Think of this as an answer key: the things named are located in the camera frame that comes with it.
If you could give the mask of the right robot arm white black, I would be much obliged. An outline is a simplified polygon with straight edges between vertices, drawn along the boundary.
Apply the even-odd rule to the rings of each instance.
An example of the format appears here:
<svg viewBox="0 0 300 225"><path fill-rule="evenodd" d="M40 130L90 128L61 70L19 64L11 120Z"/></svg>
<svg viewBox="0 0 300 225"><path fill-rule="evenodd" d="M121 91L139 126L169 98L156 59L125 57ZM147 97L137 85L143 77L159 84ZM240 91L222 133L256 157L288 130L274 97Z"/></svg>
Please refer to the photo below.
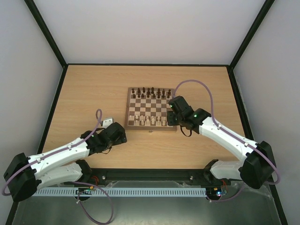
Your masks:
<svg viewBox="0 0 300 225"><path fill-rule="evenodd" d="M204 172L208 183L221 179L241 180L253 189L259 189L275 171L268 154L271 146L267 142L257 143L247 139L219 123L204 109L193 110L184 97L177 96L169 101L167 123L180 126L212 139L229 152L237 161L212 160Z"/></svg>

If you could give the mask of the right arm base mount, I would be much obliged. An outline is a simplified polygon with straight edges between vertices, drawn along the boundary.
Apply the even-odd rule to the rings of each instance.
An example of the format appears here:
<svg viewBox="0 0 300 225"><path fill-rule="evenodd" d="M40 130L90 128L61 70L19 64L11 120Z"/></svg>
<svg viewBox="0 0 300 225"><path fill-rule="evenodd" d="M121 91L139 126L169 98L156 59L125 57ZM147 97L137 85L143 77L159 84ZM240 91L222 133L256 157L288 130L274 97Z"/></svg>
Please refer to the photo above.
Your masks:
<svg viewBox="0 0 300 225"><path fill-rule="evenodd" d="M189 171L190 185L199 185L203 187L221 186L223 184L231 185L228 179L217 179L212 173L205 169L196 169Z"/></svg>

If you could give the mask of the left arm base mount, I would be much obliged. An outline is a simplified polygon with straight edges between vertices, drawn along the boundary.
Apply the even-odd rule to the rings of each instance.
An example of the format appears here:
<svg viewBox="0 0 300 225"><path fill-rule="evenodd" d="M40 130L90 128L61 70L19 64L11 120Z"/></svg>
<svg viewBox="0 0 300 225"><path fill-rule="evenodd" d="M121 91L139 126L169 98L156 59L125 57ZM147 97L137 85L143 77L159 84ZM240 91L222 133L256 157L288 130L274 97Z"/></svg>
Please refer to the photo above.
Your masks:
<svg viewBox="0 0 300 225"><path fill-rule="evenodd" d="M82 176L77 181L103 186L106 182L106 174L107 172L105 169L92 168L88 170L83 170Z"/></svg>

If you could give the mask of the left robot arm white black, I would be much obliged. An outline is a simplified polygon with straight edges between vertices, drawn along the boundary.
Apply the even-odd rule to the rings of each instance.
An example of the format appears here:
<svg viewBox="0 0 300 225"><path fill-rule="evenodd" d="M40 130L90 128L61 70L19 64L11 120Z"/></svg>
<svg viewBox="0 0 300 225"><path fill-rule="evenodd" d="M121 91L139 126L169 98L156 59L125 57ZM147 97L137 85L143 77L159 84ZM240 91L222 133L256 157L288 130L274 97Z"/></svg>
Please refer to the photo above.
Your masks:
<svg viewBox="0 0 300 225"><path fill-rule="evenodd" d="M86 131L72 142L46 153L16 155L4 173L4 188L14 202L28 199L37 190L64 182L87 182L91 169L84 158L126 143L124 127L113 122L109 126Z"/></svg>

